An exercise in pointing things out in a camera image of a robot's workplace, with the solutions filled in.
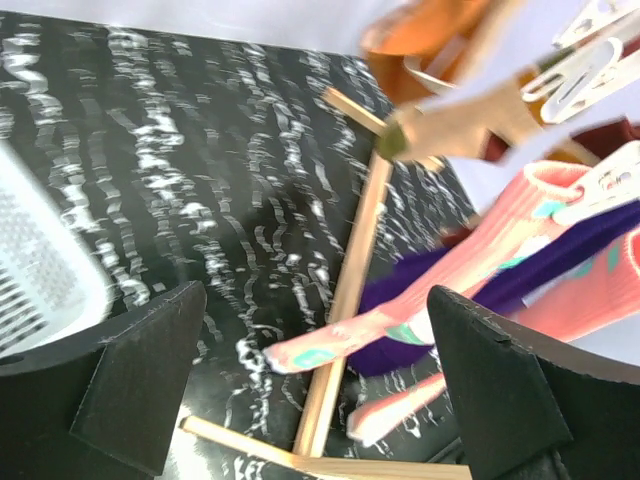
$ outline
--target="white wall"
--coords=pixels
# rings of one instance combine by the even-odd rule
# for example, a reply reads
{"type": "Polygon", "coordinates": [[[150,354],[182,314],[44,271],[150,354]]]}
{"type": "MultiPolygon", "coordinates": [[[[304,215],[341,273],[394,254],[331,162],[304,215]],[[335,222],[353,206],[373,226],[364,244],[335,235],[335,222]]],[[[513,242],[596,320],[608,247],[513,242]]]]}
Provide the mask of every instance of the white wall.
{"type": "MultiPolygon", "coordinates": [[[[0,0],[0,9],[174,33],[336,53],[358,53],[362,31],[406,0],[0,0]]],[[[551,38],[584,0],[528,0],[507,28],[484,71],[436,102],[480,92],[551,51],[551,38]]],[[[640,120],[640,82],[588,113],[534,138],[506,165],[452,159],[476,209],[490,204],[525,163],[570,132],[622,114],[640,120]]],[[[627,319],[576,342],[583,348],[640,364],[640,318],[627,319]]]]}

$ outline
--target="teal pattern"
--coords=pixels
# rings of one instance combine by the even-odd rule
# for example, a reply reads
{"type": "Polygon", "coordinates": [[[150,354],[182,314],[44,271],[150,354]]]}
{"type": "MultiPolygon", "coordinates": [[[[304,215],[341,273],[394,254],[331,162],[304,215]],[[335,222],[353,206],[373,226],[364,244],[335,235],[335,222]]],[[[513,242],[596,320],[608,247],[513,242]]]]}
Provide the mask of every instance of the teal pattern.
{"type": "Polygon", "coordinates": [[[490,272],[487,272],[484,276],[484,278],[493,276],[494,274],[500,273],[502,270],[507,270],[509,268],[513,268],[516,265],[518,265],[519,263],[523,262],[524,260],[526,260],[527,258],[529,258],[528,256],[523,256],[523,257],[514,257],[511,260],[507,260],[504,263],[501,263],[500,265],[498,265],[497,268],[491,270],[490,272]]]}
{"type": "Polygon", "coordinates": [[[617,244],[607,254],[607,269],[609,273],[613,272],[613,270],[620,263],[620,244],[617,244]]]}
{"type": "Polygon", "coordinates": [[[558,202],[557,200],[547,200],[536,208],[531,216],[533,218],[549,218],[554,213],[562,210],[567,206],[564,202],[558,202]]]}
{"type": "Polygon", "coordinates": [[[386,329],[387,336],[397,340],[398,342],[409,343],[411,345],[426,345],[420,340],[411,327],[407,324],[400,325],[398,327],[390,327],[386,329]]]}
{"type": "Polygon", "coordinates": [[[311,369],[318,365],[322,365],[336,358],[336,356],[327,351],[312,348],[300,355],[298,355],[293,363],[298,368],[311,369]]]}
{"type": "Polygon", "coordinates": [[[593,268],[593,258],[590,258],[589,260],[585,261],[582,265],[578,267],[578,269],[575,271],[573,276],[575,278],[585,277],[589,275],[589,272],[591,271],[592,268],[593,268]]]}

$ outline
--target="wooden frame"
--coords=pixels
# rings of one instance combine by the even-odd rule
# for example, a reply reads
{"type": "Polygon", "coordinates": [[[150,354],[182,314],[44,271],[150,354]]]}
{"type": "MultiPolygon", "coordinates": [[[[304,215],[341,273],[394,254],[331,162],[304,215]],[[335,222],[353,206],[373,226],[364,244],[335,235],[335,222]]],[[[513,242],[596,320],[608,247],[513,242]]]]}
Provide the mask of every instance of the wooden frame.
{"type": "MultiPolygon", "coordinates": [[[[479,62],[486,58],[502,27],[523,1],[494,0],[484,24],[474,38],[471,53],[460,66],[456,82],[468,78],[478,69],[479,62]]],[[[409,141],[409,148],[394,155],[394,161],[415,161],[428,170],[439,171],[444,165],[438,156],[481,158],[488,132],[502,134],[517,146],[542,130],[543,126],[521,98],[521,74],[523,72],[494,86],[483,95],[444,108],[424,112],[415,105],[402,106],[390,117],[389,124],[334,89],[326,92],[325,100],[381,136],[382,141],[386,134],[399,126],[409,141]]],[[[586,165],[597,160],[571,139],[566,140],[560,148],[586,165]]],[[[384,203],[393,166],[374,151],[369,168],[369,177],[356,212],[328,323],[353,317],[357,313],[368,272],[378,221],[378,207],[384,203]]],[[[479,219],[480,216],[476,216],[472,222],[477,223],[479,219]]],[[[248,455],[322,479],[471,479],[469,468],[463,465],[322,457],[344,367],[345,360],[338,359],[314,371],[293,452],[273,447],[197,417],[184,419],[181,428],[248,455]]]]}
{"type": "MultiPolygon", "coordinates": [[[[325,100],[376,135],[382,133],[386,126],[385,122],[337,90],[328,89],[325,100]]],[[[433,171],[439,171],[444,166],[436,157],[424,157],[420,163],[433,171]]],[[[380,206],[384,204],[392,172],[393,164],[374,151],[328,323],[350,318],[357,313],[373,252],[380,206]]],[[[338,359],[314,371],[293,452],[273,447],[194,416],[183,419],[180,428],[248,455],[327,480],[471,479],[468,467],[462,465],[322,457],[344,368],[345,359],[338,359]]]]}

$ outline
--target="pink sock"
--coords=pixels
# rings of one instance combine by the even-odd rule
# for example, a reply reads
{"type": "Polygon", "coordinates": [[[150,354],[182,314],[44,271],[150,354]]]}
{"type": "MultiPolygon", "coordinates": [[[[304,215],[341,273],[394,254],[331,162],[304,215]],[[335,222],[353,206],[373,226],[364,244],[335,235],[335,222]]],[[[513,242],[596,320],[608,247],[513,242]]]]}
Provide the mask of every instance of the pink sock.
{"type": "Polygon", "coordinates": [[[264,350],[278,373],[319,367],[388,335],[406,343],[433,344],[426,300],[434,285],[471,297],[500,269],[555,240],[566,229],[551,214],[580,194],[569,187],[589,167],[531,163],[511,181],[474,232],[394,300],[264,350]]]}
{"type": "Polygon", "coordinates": [[[367,402],[347,418],[347,437],[369,447],[386,437],[409,415],[433,402],[446,388],[444,375],[437,373],[404,392],[367,402]]]}
{"type": "Polygon", "coordinates": [[[640,311],[640,229],[614,240],[517,312],[514,321],[570,342],[640,311]]]}

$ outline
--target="drying rack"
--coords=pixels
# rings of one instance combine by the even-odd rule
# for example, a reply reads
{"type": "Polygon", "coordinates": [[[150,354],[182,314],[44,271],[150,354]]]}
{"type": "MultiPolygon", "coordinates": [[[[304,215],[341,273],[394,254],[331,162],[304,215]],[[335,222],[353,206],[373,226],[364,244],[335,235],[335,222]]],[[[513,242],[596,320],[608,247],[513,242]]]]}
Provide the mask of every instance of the drying rack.
{"type": "MultiPolygon", "coordinates": [[[[492,45],[499,38],[503,26],[523,3],[524,0],[493,1],[482,26],[476,32],[474,43],[469,47],[465,61],[459,66],[456,82],[471,77],[479,69],[492,45]]],[[[501,96],[501,93],[509,92],[513,88],[509,83],[505,85],[507,88],[503,88],[502,91],[496,90],[498,95],[494,95],[495,98],[492,98],[490,92],[490,94],[478,98],[476,102],[469,102],[467,105],[457,108],[452,113],[453,119],[456,120],[454,124],[462,127],[465,124],[471,126],[478,124],[478,127],[483,127],[484,120],[479,120],[480,117],[486,118],[487,111],[499,113],[499,110],[502,110],[509,114],[500,116],[500,120],[495,121],[494,126],[514,130],[517,134],[515,135],[516,139],[525,139],[532,133],[530,117],[512,118],[513,105],[509,100],[504,101],[504,95],[501,96]]],[[[387,128],[387,124],[383,120],[335,89],[329,88],[325,92],[324,100],[377,136],[383,134],[387,128]]],[[[402,113],[401,110],[396,110],[396,114],[402,113]]],[[[436,122],[437,128],[434,128],[434,131],[427,135],[432,139],[437,137],[438,132],[442,130],[442,127],[437,125],[436,115],[432,113],[431,121],[436,122]]],[[[396,122],[397,117],[392,115],[389,121],[396,122]]],[[[468,142],[462,138],[464,135],[465,131],[461,128],[459,135],[447,139],[443,146],[445,146],[444,144],[447,144],[448,147],[467,144],[468,142]]],[[[473,146],[468,148],[471,152],[469,156],[475,158],[473,146]]],[[[433,156],[417,155],[410,161],[411,163],[420,163],[433,172],[438,172],[444,167],[439,156],[451,154],[447,148],[440,149],[441,152],[438,150],[438,148],[431,149],[430,153],[433,156]]],[[[392,172],[393,164],[380,157],[374,150],[369,162],[369,176],[358,204],[354,227],[349,237],[345,260],[338,278],[333,305],[329,312],[329,324],[351,318],[357,313],[373,252],[378,216],[381,212],[379,207],[384,205],[387,184],[392,172]]],[[[291,452],[195,416],[183,419],[180,422],[180,428],[247,455],[323,480],[472,480],[469,468],[464,465],[323,457],[344,369],[345,359],[342,358],[314,371],[291,452]]]]}
{"type": "MultiPolygon", "coordinates": [[[[376,135],[385,128],[383,120],[335,89],[328,89],[324,99],[376,135]]],[[[424,157],[419,163],[435,172],[444,166],[437,157],[424,157]]],[[[392,172],[393,164],[374,151],[329,312],[330,324],[357,313],[373,252],[380,206],[384,205],[392,172]]],[[[463,465],[323,457],[344,369],[345,359],[341,358],[314,371],[292,452],[194,416],[182,420],[180,428],[234,450],[325,480],[471,479],[469,468],[463,465]]]]}

